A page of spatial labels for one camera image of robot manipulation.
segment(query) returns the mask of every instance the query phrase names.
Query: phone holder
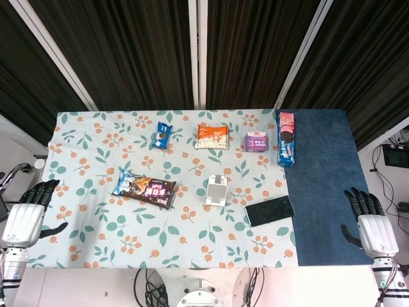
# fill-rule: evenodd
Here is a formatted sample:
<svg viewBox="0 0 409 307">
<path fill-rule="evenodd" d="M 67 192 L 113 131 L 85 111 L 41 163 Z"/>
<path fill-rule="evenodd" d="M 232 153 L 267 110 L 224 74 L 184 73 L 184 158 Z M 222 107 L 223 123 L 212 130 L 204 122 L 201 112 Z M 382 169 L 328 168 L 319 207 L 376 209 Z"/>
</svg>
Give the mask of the phone holder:
<svg viewBox="0 0 409 307">
<path fill-rule="evenodd" d="M 207 185 L 206 204 L 212 206 L 226 205 L 228 193 L 228 179 L 223 175 L 212 175 Z"/>
</svg>

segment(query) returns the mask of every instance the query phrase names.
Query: white robotic hand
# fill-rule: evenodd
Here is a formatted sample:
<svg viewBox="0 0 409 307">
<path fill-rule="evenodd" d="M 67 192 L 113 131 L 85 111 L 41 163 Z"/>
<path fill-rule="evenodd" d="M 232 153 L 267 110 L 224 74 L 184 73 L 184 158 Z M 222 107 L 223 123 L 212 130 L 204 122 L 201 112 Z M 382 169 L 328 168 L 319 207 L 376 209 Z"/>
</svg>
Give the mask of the white robotic hand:
<svg viewBox="0 0 409 307">
<path fill-rule="evenodd" d="M 10 210 L 2 237 L 7 250 L 0 255 L 0 307 L 5 306 L 4 294 L 12 305 L 10 302 L 14 300 L 27 265 L 27 248 L 38 239 L 62 232 L 68 225 L 63 223 L 55 229 L 41 230 L 45 211 L 58 184 L 59 180 L 49 180 L 35 185 Z"/>
<path fill-rule="evenodd" d="M 399 248 L 390 220 L 375 195 L 354 187 L 351 190 L 353 194 L 349 191 L 344 193 L 357 221 L 360 239 L 354 238 L 346 225 L 341 225 L 341 230 L 348 242 L 374 258 L 372 270 L 380 291 L 375 306 L 381 306 L 381 303 L 385 307 L 409 306 L 409 290 L 399 265 L 392 259 Z"/>
</svg>

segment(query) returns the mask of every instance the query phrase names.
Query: oreo package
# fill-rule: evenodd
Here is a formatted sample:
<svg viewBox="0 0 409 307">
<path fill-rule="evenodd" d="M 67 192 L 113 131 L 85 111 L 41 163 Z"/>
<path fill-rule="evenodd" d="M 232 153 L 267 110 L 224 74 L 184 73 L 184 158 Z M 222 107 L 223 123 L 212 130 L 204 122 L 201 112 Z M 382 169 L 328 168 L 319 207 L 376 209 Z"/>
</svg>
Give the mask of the oreo package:
<svg viewBox="0 0 409 307">
<path fill-rule="evenodd" d="M 158 122 L 158 132 L 156 138 L 152 144 L 156 148 L 167 148 L 169 138 L 171 137 L 173 126 L 168 126 L 165 123 Z"/>
<path fill-rule="evenodd" d="M 175 184 L 176 181 L 171 182 L 135 175 L 123 169 L 112 194 L 131 197 L 169 210 Z"/>
<path fill-rule="evenodd" d="M 280 112 L 277 117 L 278 165 L 292 166 L 294 158 L 294 114 Z"/>
</svg>

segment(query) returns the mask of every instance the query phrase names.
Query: blue oreo package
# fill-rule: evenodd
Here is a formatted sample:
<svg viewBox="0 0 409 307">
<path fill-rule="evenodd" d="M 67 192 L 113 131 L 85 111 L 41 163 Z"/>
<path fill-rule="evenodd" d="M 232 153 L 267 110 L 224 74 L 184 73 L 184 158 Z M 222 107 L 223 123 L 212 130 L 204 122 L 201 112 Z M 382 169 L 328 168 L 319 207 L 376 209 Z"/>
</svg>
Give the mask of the blue oreo package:
<svg viewBox="0 0 409 307">
<path fill-rule="evenodd" d="M 152 146 L 156 148 L 167 148 L 169 138 L 171 137 L 173 126 L 168 126 L 165 123 L 158 122 L 158 132 L 156 133 L 155 141 Z"/>
<path fill-rule="evenodd" d="M 277 117 L 277 133 L 279 142 L 277 163 L 281 166 L 291 167 L 295 163 L 293 113 L 279 113 Z"/>
</svg>

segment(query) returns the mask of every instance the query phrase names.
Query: purple snack box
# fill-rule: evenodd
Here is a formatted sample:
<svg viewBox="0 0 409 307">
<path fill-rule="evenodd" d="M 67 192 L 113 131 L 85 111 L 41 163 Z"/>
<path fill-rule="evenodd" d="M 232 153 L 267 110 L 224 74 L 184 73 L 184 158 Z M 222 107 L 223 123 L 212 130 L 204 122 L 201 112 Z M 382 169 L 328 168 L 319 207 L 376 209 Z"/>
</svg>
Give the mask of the purple snack box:
<svg viewBox="0 0 409 307">
<path fill-rule="evenodd" d="M 248 132 L 245 136 L 246 152 L 264 152 L 267 148 L 266 132 Z"/>
</svg>

